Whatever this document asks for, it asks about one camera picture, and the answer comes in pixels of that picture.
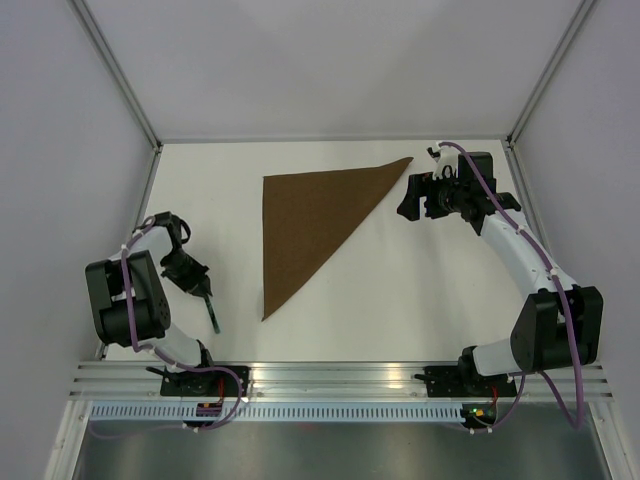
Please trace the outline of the green handled table knife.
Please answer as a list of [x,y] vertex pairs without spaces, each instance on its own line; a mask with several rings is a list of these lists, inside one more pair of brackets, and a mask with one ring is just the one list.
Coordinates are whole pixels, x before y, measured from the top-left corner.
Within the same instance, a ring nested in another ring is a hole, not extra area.
[[218,334],[221,333],[221,328],[220,328],[220,325],[219,325],[219,322],[217,320],[217,316],[216,316],[216,313],[215,313],[215,310],[214,310],[214,306],[213,306],[213,302],[212,302],[212,296],[207,295],[204,298],[204,301],[205,301],[205,305],[206,305],[206,308],[207,308],[207,311],[208,311],[208,314],[209,314],[209,318],[210,318],[214,333],[216,335],[218,335]]

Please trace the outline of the brown cloth napkin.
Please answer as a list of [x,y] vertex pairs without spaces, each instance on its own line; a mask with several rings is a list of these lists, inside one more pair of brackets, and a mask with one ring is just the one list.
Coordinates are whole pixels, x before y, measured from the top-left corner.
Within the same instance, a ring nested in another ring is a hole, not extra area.
[[413,159],[263,178],[263,318],[291,299],[384,200]]

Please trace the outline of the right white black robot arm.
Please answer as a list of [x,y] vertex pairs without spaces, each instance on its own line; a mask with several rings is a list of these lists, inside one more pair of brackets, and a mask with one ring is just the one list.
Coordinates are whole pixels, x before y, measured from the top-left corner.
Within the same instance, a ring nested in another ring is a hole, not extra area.
[[541,246],[516,197],[498,191],[490,153],[452,146],[428,153],[436,168],[410,175],[398,214],[409,221],[459,215],[499,256],[524,298],[507,338],[464,349],[459,388],[478,395],[500,375],[593,363],[604,309],[599,290],[580,286]]

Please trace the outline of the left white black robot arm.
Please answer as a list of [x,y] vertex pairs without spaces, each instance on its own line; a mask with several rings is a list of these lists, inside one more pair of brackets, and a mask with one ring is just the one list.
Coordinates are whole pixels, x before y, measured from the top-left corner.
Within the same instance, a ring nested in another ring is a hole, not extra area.
[[190,227],[178,215],[152,215],[116,254],[86,266],[85,279],[94,327],[104,344],[154,354],[172,369],[185,371],[184,385],[206,396],[218,384],[211,354],[202,341],[173,323],[162,284],[167,280],[203,300],[214,331],[220,331],[209,267],[186,252],[190,238]]

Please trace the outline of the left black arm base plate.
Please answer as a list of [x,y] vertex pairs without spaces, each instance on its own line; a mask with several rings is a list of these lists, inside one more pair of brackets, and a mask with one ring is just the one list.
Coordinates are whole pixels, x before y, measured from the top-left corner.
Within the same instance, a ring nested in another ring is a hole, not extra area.
[[239,393],[234,378],[224,372],[170,372],[156,367],[147,367],[146,371],[162,378],[163,397],[236,397]]

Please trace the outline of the right aluminium side rail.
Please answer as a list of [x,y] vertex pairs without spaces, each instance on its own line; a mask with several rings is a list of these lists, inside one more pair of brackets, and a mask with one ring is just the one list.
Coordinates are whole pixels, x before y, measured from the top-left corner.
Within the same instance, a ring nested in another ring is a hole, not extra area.
[[549,245],[549,241],[534,200],[533,191],[530,187],[516,146],[507,140],[502,140],[501,144],[519,201],[524,210],[524,215],[541,245],[551,253],[552,249]]

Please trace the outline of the aluminium side rail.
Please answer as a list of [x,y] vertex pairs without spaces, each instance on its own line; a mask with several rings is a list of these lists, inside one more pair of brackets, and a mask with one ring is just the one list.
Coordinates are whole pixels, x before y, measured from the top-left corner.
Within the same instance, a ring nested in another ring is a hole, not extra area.
[[120,161],[109,174],[100,216],[100,258],[116,252],[138,224],[164,145]]
[[519,201],[524,210],[524,215],[541,245],[551,253],[552,249],[549,245],[549,241],[534,200],[533,191],[530,187],[516,146],[507,140],[502,140],[501,144]]

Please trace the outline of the aluminium front rail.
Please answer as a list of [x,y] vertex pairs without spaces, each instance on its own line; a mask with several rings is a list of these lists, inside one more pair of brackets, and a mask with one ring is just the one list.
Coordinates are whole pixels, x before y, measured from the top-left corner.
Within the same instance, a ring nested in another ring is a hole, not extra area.
[[[424,362],[249,362],[248,398],[263,402],[417,402],[426,386],[414,376]],[[86,361],[73,370],[71,399],[156,400],[158,361]]]

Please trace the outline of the left aluminium side rail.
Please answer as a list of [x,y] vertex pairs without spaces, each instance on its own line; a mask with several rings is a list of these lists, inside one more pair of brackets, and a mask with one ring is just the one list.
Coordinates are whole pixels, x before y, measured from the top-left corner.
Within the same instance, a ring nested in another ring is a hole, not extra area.
[[120,161],[109,174],[100,216],[100,258],[116,252],[138,224],[164,145]]

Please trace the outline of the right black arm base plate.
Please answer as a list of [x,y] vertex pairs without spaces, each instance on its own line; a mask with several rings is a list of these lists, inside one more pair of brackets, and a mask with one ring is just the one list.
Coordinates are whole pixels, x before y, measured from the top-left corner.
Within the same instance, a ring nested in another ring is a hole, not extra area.
[[506,374],[463,374],[456,366],[426,366],[413,378],[425,385],[429,398],[514,398],[517,394]]

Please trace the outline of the right aluminium frame post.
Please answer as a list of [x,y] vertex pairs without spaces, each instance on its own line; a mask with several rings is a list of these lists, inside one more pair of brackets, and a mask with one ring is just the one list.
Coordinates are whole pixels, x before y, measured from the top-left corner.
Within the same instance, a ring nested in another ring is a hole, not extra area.
[[527,97],[527,100],[517,116],[515,123],[505,137],[506,145],[509,148],[512,148],[524,133],[524,130],[529,124],[530,119],[546,93],[546,90],[550,86],[570,49],[577,40],[580,32],[583,30],[598,5],[598,0],[581,0],[579,2],[558,43],[554,47],[551,56],[545,63],[545,66],[532,91]]

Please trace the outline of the aluminium frame post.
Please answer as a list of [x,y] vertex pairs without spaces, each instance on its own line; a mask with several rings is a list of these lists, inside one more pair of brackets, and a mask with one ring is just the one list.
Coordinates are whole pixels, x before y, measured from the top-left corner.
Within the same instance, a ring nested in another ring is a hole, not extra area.
[[158,152],[162,147],[162,142],[151,125],[144,108],[127,79],[120,62],[116,58],[116,55],[114,54],[106,35],[92,12],[89,3],[85,0],[69,0],[67,1],[67,4],[73,11],[90,44],[104,65],[110,79],[122,97],[137,127],[151,146],[151,149],[154,152]]
[[545,63],[545,66],[532,91],[527,97],[527,100],[517,116],[515,123],[505,137],[506,145],[509,148],[512,148],[524,133],[524,130],[529,124],[530,119],[546,93],[546,90],[550,86],[570,49],[577,40],[580,32],[583,30],[598,5],[598,0],[581,0],[579,2],[558,43],[554,47],[551,56]]

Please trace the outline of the left aluminium frame post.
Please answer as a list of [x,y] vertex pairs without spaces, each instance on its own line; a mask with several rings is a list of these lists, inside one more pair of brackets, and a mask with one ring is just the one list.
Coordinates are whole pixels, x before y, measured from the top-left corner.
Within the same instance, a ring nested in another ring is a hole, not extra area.
[[90,44],[104,65],[110,79],[122,97],[137,127],[151,146],[151,149],[154,152],[158,152],[162,147],[162,142],[151,125],[144,108],[127,79],[120,62],[116,58],[116,55],[114,54],[106,35],[92,12],[89,3],[85,0],[69,0],[67,1],[67,4],[73,11]]

